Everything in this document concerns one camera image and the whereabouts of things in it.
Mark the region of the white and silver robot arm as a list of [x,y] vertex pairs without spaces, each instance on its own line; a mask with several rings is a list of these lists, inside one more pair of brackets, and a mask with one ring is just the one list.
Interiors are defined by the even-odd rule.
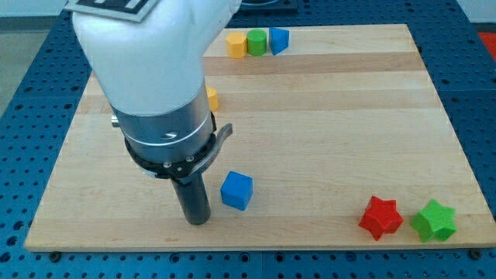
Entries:
[[202,58],[240,0],[159,1],[141,22],[74,12],[74,31],[132,150],[155,164],[213,132]]

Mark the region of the yellow block behind arm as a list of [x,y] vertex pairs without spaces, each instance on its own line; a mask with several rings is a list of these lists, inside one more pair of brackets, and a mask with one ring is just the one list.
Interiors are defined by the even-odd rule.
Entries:
[[219,95],[215,88],[207,86],[206,87],[208,103],[210,110],[215,112],[219,109]]

